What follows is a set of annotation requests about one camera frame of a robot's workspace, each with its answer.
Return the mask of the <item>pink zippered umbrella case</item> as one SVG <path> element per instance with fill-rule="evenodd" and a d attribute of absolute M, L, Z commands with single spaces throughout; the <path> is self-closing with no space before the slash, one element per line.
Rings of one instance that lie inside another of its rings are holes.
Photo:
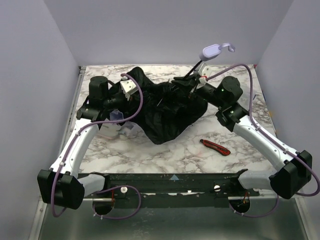
<path fill-rule="evenodd" d="M 103 124 L 97 135 L 107 139 L 115 139 L 119 135 L 130 135 L 135 130 L 135 124 L 133 122 L 125 122 L 120 124 Z"/>

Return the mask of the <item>lavender umbrella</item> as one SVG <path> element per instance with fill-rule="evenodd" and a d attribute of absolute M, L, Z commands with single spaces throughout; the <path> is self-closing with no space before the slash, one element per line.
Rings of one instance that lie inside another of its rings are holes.
<path fill-rule="evenodd" d="M 139 126 L 154 144 L 174 140 L 207 110 L 208 104 L 204 100 L 188 98 L 185 87 L 171 81 L 154 83 L 139 67 L 132 69 L 129 75 L 142 90 L 143 104 L 139 104 L 136 112 L 121 113 L 126 122 Z M 119 94 L 120 88 L 120 82 L 113 83 L 111 95 Z"/>

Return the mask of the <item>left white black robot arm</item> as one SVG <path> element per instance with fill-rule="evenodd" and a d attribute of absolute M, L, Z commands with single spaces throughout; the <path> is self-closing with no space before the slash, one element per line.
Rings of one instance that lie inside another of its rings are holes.
<path fill-rule="evenodd" d="M 132 94 L 139 93 L 136 112 L 124 119 L 112 120 L 113 124 L 127 122 L 138 115 L 143 105 L 143 92 L 130 75 L 121 74 L 116 84 L 119 90 L 112 93 L 112 82 L 104 76 L 94 76 L 88 85 L 88 96 L 76 113 L 73 131 L 56 161 L 48 170 L 40 170 L 37 182 L 44 203 L 52 207 L 76 210 L 84 197 L 101 193 L 110 187 L 109 176 L 92 172 L 79 178 L 80 166 L 90 143 L 107 120 L 110 113 L 126 106 Z"/>

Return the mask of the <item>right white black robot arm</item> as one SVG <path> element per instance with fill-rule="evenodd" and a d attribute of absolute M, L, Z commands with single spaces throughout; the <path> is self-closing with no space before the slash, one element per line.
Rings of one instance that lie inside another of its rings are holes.
<path fill-rule="evenodd" d="M 238 103 L 243 90 L 237 78 L 227 76 L 214 87 L 205 76 L 193 74 L 174 77 L 172 84 L 190 98 L 199 97 L 218 108 L 219 123 L 249 142 L 272 164 L 273 170 L 242 172 L 238 182 L 244 189 L 273 190 L 283 199 L 290 199 L 311 180 L 311 154 L 298 152 L 277 139 Z"/>

